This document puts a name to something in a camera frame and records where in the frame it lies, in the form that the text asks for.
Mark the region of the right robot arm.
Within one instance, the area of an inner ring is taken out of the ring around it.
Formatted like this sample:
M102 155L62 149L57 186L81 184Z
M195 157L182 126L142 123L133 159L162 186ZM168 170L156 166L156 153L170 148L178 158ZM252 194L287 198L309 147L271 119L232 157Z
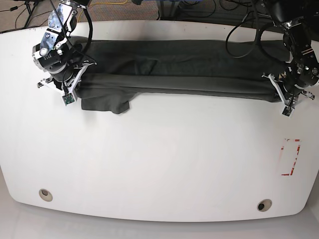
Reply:
M93 23L88 13L89 0L62 0L48 17L48 28L41 42L33 47L32 58L35 65L50 74L47 79L37 83L57 91L65 105L77 101L76 87L81 76L94 58L87 54L93 37ZM78 9L82 9L89 23L89 35L85 46L71 42L70 34L77 25Z

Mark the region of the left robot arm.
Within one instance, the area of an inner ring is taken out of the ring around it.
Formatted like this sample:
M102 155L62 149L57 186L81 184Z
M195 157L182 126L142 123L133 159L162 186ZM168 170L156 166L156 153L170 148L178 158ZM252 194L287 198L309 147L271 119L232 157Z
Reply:
M319 62L312 49L309 30L318 31L319 2L317 0L265 0L263 2L272 23L267 23L259 30L263 32L271 27L280 27L283 32L284 46L292 55L290 63L269 55L261 45L260 51L269 59L281 65L284 72L279 76L269 74L282 103L285 116L290 116L301 101L299 95L314 99L314 95L306 91L307 87L319 84Z

